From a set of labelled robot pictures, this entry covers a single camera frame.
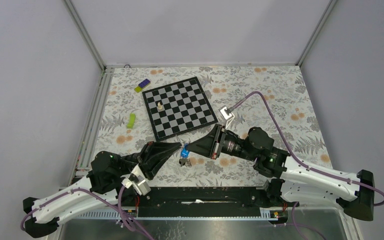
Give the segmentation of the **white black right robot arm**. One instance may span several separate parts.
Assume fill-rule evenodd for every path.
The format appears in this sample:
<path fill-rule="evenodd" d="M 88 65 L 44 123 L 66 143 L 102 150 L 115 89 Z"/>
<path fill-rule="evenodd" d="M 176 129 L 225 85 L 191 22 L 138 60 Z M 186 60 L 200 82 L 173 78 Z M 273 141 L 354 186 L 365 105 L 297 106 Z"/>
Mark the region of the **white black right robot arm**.
<path fill-rule="evenodd" d="M 374 174 L 357 173 L 317 166 L 294 159 L 274 146 L 274 139 L 260 127 L 252 127 L 242 139 L 216 124 L 204 137 L 185 146 L 189 152 L 215 160 L 220 154 L 253 162 L 253 169 L 270 179 L 267 201 L 273 206 L 310 202 L 339 208 L 355 219 L 374 219 Z"/>

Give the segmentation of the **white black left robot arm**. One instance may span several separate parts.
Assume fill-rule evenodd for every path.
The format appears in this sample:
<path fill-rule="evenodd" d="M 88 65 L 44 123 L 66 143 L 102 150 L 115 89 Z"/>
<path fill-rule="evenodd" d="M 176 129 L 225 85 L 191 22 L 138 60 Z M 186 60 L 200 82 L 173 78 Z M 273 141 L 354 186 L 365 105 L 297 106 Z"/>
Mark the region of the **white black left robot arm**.
<path fill-rule="evenodd" d="M 166 161 L 180 148 L 179 142 L 146 143 L 142 150 L 121 156 L 109 151 L 98 152 L 91 170 L 68 187 L 44 198 L 23 200 L 26 215 L 22 231 L 33 238 L 54 233 L 69 219 L 101 206 L 114 208 L 126 222 L 122 205 L 128 206 L 151 191 L 153 180 Z"/>

